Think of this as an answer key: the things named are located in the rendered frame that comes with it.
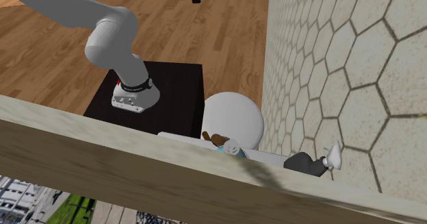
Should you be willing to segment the black toy with white glove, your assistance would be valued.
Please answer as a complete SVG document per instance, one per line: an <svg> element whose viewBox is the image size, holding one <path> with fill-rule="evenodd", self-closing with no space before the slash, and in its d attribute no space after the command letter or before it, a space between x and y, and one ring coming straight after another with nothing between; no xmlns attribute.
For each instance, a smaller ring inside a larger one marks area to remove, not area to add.
<svg viewBox="0 0 427 224"><path fill-rule="evenodd" d="M313 160L307 153L299 152L288 157L283 163L285 169L321 177L329 168L340 170L342 166L341 147L336 140L326 156L321 156L318 160Z"/></svg>

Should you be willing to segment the pale wooden window frame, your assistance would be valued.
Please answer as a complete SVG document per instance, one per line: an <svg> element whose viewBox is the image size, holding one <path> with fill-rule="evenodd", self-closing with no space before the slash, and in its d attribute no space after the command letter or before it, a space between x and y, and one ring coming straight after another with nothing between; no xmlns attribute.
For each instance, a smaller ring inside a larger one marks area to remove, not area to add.
<svg viewBox="0 0 427 224"><path fill-rule="evenodd" d="M0 175L187 224L427 224L427 206L0 95Z"/></svg>

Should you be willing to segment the brown-haired teal toy figure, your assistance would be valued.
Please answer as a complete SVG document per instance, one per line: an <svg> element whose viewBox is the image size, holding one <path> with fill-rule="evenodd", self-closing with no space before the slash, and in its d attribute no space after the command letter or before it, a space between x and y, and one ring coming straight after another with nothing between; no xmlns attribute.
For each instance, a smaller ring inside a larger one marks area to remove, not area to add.
<svg viewBox="0 0 427 224"><path fill-rule="evenodd" d="M234 139L221 136L220 134L213 134L210 136L206 131L202 132L202 137L204 140L210 141L213 145L215 145L217 147L216 151L246 158L246 154Z"/></svg>

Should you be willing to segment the black robot stand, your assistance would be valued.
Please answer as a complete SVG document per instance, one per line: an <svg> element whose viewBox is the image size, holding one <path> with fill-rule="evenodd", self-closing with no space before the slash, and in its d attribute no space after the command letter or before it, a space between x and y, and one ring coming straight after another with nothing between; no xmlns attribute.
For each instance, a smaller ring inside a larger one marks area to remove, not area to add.
<svg viewBox="0 0 427 224"><path fill-rule="evenodd" d="M205 107L203 66L200 64L145 62L160 91L159 101L135 113L112 105L118 76L108 71L84 116L150 134L168 132L200 138Z"/></svg>

